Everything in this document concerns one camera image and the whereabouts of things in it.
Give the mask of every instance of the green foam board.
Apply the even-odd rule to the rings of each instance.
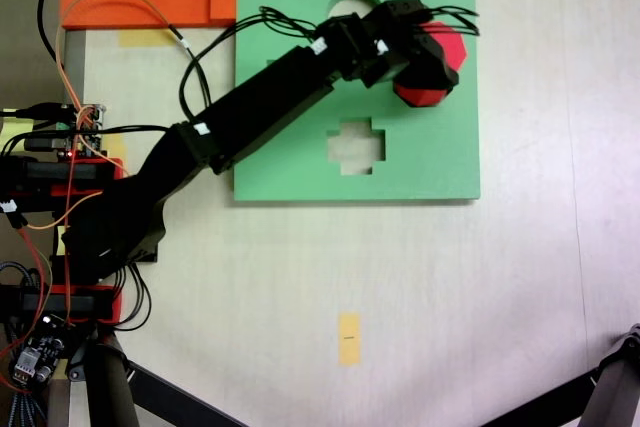
[[[338,0],[238,0],[239,19],[261,5],[319,23]],[[428,6],[475,9],[475,0],[422,0]],[[236,83],[242,83],[296,45],[265,26],[240,33]],[[435,108],[412,109],[391,83],[366,89],[339,81],[335,91],[311,107],[260,150],[235,167],[240,201],[476,199],[480,196],[475,38],[465,37],[468,57],[460,84]],[[328,135],[350,120],[371,119],[383,130],[385,160],[371,175],[341,175],[330,162]]]

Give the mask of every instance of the orange wire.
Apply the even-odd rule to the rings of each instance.
[[[67,210],[62,217],[60,217],[58,220],[56,220],[54,222],[51,222],[50,224],[47,224],[47,225],[31,225],[31,224],[27,224],[27,227],[29,229],[31,229],[31,230],[47,230],[47,229],[51,229],[51,228],[55,227],[56,225],[58,225],[63,220],[65,220],[67,218],[67,216],[71,212],[73,212],[73,209],[75,209],[82,202],[84,202],[85,200],[89,200],[91,197],[96,197],[98,195],[102,195],[102,192],[96,192],[94,194],[89,194],[86,197],[81,198],[79,201],[77,201],[75,204],[73,204],[73,206],[69,210]]]
[[[80,109],[80,112],[78,112],[77,115],[77,122],[76,122],[76,130],[80,130],[80,128],[82,127],[82,124],[84,122],[84,116],[83,112],[87,109],[92,109],[93,106],[92,105],[85,105],[82,109]],[[107,162],[112,163],[113,165],[116,166],[116,168],[122,169],[122,171],[127,175],[130,176],[131,174],[129,174],[129,171],[127,169],[125,169],[124,165],[121,165],[120,163],[116,162],[113,159],[110,159],[109,157],[107,157],[106,155],[103,155],[101,152],[98,152],[96,149],[94,149],[93,147],[91,147],[88,142],[86,140],[84,140],[84,137],[82,135],[78,136],[80,138],[80,142],[82,142],[84,144],[84,146],[89,149],[91,152],[93,152],[96,156],[106,160]]]
[[[71,12],[71,10],[82,0],[72,0],[71,3],[67,6],[67,8],[64,10],[64,12],[62,13],[62,15],[60,16],[60,23],[58,24],[58,30],[56,31],[56,42],[55,42],[55,54],[56,54],[56,66],[58,67],[58,73],[60,74],[60,78],[62,79],[62,83],[65,86],[65,89],[67,90],[67,92],[69,93],[69,96],[71,97],[71,101],[73,102],[73,105],[76,109],[76,111],[78,113],[80,113],[82,111],[82,103],[80,102],[80,98],[78,97],[78,95],[76,94],[75,89],[73,88],[73,85],[71,85],[71,81],[69,80],[69,77],[67,76],[67,73],[64,70],[64,67],[62,66],[62,58],[60,56],[60,44],[61,44],[61,39],[62,39],[62,25],[64,24],[65,20],[67,19],[67,17],[69,16],[69,13]],[[164,16],[164,14],[162,12],[160,12],[160,10],[158,9],[158,7],[156,7],[156,5],[151,2],[150,0],[140,0],[143,3],[145,3],[149,8],[151,8],[151,10],[158,15],[158,17],[160,17],[160,19],[162,19],[164,25],[169,25],[169,20]],[[65,207],[65,211],[69,212],[69,207],[70,207],[70,203],[71,203],[71,185],[73,183],[73,169],[75,166],[75,161],[76,161],[76,145],[78,143],[78,138],[79,136],[75,136],[73,139],[73,145],[72,145],[72,154],[71,154],[71,169],[69,171],[69,183],[67,185],[67,203],[66,203],[66,207]],[[89,147],[86,143],[85,143],[85,147],[89,148],[89,150],[93,151],[94,153],[96,153],[93,149],[91,149],[91,147]],[[109,162],[114,163],[115,165],[118,165],[118,167],[121,167],[121,165],[116,164],[115,161],[112,161],[108,158],[106,158],[106,160],[108,160]],[[65,230],[67,229],[67,227],[69,226],[69,217],[67,215],[64,216],[64,227]],[[65,306],[66,306],[66,310],[67,310],[67,316],[65,319],[65,322],[69,322],[69,316],[71,313],[71,283],[70,283],[70,266],[69,266],[69,254],[65,251],[65,255],[64,255],[64,274],[65,274]]]
[[[71,97],[73,105],[75,106],[78,112],[82,108],[82,104],[80,103],[80,99],[77,96],[73,86],[71,85],[71,81],[69,80],[69,77],[67,77],[64,67],[62,66],[62,59],[60,57],[60,43],[61,43],[62,30],[63,30],[62,25],[64,24],[65,20],[69,16],[69,13],[71,12],[71,10],[81,1],[82,0],[72,0],[71,3],[67,6],[67,8],[64,10],[62,15],[60,16],[60,23],[58,24],[58,30],[56,31],[56,43],[55,43],[56,65],[58,66],[58,73],[60,74],[60,77],[62,78],[62,82],[64,83],[64,86],[67,89],[69,96]],[[160,17],[164,25],[166,26],[170,25],[167,17],[165,17],[165,15],[160,11],[160,9],[158,9],[158,7],[153,2],[151,2],[150,0],[140,0],[140,1],[145,3],[158,17]]]

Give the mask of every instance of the white table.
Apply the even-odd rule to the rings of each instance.
[[[306,427],[479,425],[599,362],[640,320],[640,3],[477,8],[482,198],[238,205],[204,172],[166,206],[131,359],[251,426]],[[232,64],[231,44],[205,63],[216,97]],[[184,67],[89,32],[84,99],[169,125]],[[127,136],[132,171],[154,141]],[[353,366],[342,312],[362,319]]]

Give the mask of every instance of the circular hole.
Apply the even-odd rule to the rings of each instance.
[[[327,9],[327,17],[350,15],[354,12],[360,17],[364,17],[379,3],[380,0],[331,0]]]

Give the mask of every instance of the black robotic arm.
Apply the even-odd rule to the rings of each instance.
[[[196,122],[173,125],[136,175],[114,181],[71,214],[62,239],[72,282],[95,283],[153,251],[165,233],[162,209],[171,195],[207,166],[220,174],[256,151],[329,94],[338,79],[451,91],[458,75],[422,28],[431,20],[432,10],[420,0],[387,1],[363,19],[329,19],[309,47],[293,48]]]

